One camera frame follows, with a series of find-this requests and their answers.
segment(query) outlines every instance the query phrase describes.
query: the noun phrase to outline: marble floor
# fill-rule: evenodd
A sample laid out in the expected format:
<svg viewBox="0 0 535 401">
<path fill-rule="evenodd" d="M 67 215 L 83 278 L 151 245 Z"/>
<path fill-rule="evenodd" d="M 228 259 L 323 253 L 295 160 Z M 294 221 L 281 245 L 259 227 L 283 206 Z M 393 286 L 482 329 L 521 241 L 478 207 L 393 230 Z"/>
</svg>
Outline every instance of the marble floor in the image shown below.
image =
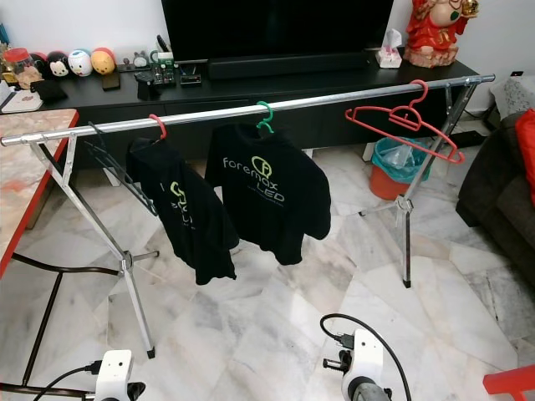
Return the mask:
<svg viewBox="0 0 535 401">
<path fill-rule="evenodd" d="M 322 367 L 323 358 L 337 357 L 340 348 L 318 321 L 343 312 L 367 322 L 391 345 L 414 400 L 498 399 L 486 394 L 485 374 L 535 363 L 535 291 L 484 232 L 455 213 L 477 148 L 466 151 L 467 165 L 438 160 L 414 198 L 410 290 L 401 282 L 394 215 L 357 214 L 382 202 L 369 191 L 371 167 L 361 150 L 314 151 L 329 178 L 332 230 L 323 241 L 305 239 L 303 262 L 279 266 L 271 253 L 241 242 L 232 250 L 237 280 L 215 279 L 203 287 L 173 256 L 158 219 L 125 188 L 109 186 L 99 171 L 80 174 L 81 193 L 125 249 L 161 252 L 135 269 L 156 358 L 148 360 L 142 348 L 123 279 L 65 275 L 30 384 L 45 385 L 106 350 L 128 348 L 135 355 L 132 380 L 147 384 L 141 399 L 341 400 L 340 374 Z M 59 191 L 18 252 L 60 266 L 116 268 L 105 244 Z M 54 278 L 12 261 L 0 281 L 2 381 L 20 382 Z M 331 329 L 354 327 L 336 321 Z M 79 373 L 62 387 L 93 389 L 94 381 Z M 380 384 L 393 389 L 394 400 L 405 399 L 386 354 Z"/>
</svg>

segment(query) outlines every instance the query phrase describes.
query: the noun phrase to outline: red table edge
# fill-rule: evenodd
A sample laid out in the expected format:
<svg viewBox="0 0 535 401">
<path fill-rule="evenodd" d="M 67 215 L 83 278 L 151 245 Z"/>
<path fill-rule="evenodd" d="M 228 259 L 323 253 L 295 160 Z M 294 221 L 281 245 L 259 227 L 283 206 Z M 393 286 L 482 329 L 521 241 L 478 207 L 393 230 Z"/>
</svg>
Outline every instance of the red table edge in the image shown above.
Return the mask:
<svg viewBox="0 0 535 401">
<path fill-rule="evenodd" d="M 78 123 L 79 113 L 78 110 L 75 110 L 73 119 L 71 120 L 69 124 L 69 128 L 73 128 L 76 123 Z M 63 153 L 65 149 L 65 145 L 67 144 L 69 140 L 68 139 L 62 139 L 61 142 L 59 142 L 59 146 L 56 149 L 56 153 L 54 154 L 54 158 L 56 161 L 59 160 L 59 157 Z M 0 261 L 0 280 L 3 277 L 3 274 L 5 273 L 6 269 L 8 268 L 8 263 L 11 261 L 11 256 L 15 252 L 15 248 L 17 248 L 18 241 L 20 240 L 21 236 L 23 236 L 24 230 L 26 229 L 26 226 L 28 225 L 28 222 L 30 218 L 32 217 L 33 210 L 35 209 L 35 206 L 38 204 L 39 199 L 41 198 L 41 195 L 44 192 L 44 189 L 46 188 L 46 185 L 48 184 L 48 180 L 50 179 L 50 173 L 47 171 L 44 172 L 43 178 L 39 182 L 39 185 L 37 189 L 35 190 L 35 193 L 33 194 L 32 200 L 28 204 L 28 207 L 26 208 L 26 211 L 24 212 L 23 218 L 18 223 L 17 230 L 13 233 L 13 236 L 11 238 L 11 241 L 9 242 L 8 247 L 6 248 L 5 253 L 3 254 L 2 261 Z"/>
</svg>

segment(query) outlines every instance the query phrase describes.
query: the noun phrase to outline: black sweatshirt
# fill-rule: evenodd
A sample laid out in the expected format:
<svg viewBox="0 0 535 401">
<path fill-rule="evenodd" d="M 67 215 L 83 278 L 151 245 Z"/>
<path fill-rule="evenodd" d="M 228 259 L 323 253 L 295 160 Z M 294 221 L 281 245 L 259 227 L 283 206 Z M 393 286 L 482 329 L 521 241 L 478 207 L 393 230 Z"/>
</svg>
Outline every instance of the black sweatshirt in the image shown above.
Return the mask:
<svg viewBox="0 0 535 401">
<path fill-rule="evenodd" d="M 283 265 L 301 262 L 304 234 L 320 240 L 329 233 L 327 177 L 283 132 L 261 138 L 254 125 L 216 129 L 206 180 L 222 187 L 238 235 Z"/>
<path fill-rule="evenodd" d="M 229 249 L 239 238 L 214 190 L 165 140 L 135 140 L 126 169 L 154 206 L 175 255 L 196 270 L 196 283 L 236 278 Z"/>
</svg>

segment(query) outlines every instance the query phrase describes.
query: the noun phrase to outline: red cushion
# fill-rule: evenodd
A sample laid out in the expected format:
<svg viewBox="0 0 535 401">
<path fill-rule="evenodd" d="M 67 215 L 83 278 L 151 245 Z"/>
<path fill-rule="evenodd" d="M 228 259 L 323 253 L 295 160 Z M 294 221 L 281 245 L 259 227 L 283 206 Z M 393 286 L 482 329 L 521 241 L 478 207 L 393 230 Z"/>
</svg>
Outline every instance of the red cushion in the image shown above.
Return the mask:
<svg viewBox="0 0 535 401">
<path fill-rule="evenodd" d="M 526 165 L 527 181 L 532 189 L 532 203 L 535 206 L 535 109 L 528 110 L 518 119 L 517 137 Z"/>
</svg>

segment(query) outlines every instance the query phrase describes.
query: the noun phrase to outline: television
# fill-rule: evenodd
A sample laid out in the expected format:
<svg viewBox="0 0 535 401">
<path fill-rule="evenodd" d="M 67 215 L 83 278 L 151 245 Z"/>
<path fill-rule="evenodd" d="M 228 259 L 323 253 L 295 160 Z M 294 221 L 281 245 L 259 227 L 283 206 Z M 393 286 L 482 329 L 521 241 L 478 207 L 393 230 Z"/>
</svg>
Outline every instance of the television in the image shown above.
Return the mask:
<svg viewBox="0 0 535 401">
<path fill-rule="evenodd" d="M 394 0 L 162 0 L 175 60 L 356 53 L 383 42 Z"/>
</svg>

